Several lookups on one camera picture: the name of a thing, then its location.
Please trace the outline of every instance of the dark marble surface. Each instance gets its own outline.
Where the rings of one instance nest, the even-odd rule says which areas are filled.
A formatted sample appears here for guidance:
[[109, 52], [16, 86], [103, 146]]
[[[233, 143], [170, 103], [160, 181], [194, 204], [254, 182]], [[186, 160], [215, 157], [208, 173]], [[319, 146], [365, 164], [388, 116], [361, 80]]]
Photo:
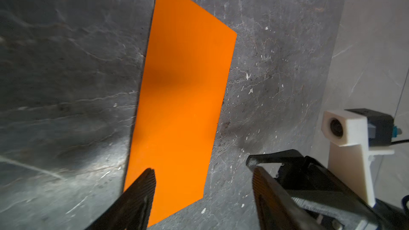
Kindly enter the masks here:
[[[0, 0], [2, 229], [83, 229], [120, 195], [154, 1]], [[151, 229], [257, 229], [245, 160], [309, 152], [344, 0], [193, 1], [237, 43], [204, 198]]]

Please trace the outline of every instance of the gray tile floor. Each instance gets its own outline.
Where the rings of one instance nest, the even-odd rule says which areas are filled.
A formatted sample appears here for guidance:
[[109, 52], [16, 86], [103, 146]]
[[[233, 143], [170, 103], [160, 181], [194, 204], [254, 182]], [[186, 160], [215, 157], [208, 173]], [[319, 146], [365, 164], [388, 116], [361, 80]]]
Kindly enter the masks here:
[[[328, 163], [324, 110], [369, 108], [392, 116], [409, 138], [409, 0], [345, 0], [310, 155]], [[376, 197], [400, 206], [409, 194], [409, 144], [372, 163]]]

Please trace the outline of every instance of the orange paper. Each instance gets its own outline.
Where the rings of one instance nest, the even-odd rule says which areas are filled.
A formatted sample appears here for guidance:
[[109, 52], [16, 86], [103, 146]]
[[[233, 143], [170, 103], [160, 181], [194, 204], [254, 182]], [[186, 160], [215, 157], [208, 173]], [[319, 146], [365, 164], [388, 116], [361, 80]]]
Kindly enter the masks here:
[[203, 198], [236, 33], [190, 0], [156, 0], [125, 189], [156, 174], [148, 226]]

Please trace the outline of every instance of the floor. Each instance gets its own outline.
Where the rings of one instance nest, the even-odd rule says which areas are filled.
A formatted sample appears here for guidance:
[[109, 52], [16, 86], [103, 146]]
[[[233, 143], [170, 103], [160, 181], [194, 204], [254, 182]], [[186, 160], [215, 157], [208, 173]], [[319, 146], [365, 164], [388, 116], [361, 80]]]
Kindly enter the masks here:
[[[328, 163], [324, 110], [368, 108], [395, 116], [409, 138], [409, 0], [345, 0], [310, 155]], [[401, 207], [409, 194], [409, 144], [371, 165], [376, 197]]]
[[[204, 197], [151, 229], [256, 229], [245, 160], [310, 152], [344, 0], [193, 1], [238, 37]], [[121, 194], [154, 2], [0, 0], [0, 228], [84, 229]]]

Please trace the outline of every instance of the orange board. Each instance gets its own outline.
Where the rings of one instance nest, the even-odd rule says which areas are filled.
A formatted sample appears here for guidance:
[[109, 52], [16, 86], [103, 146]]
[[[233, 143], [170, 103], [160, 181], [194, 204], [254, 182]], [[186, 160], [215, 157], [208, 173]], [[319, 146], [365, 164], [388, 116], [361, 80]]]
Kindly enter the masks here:
[[156, 174], [148, 226], [203, 198], [237, 34], [191, 0], [156, 0], [127, 189]]

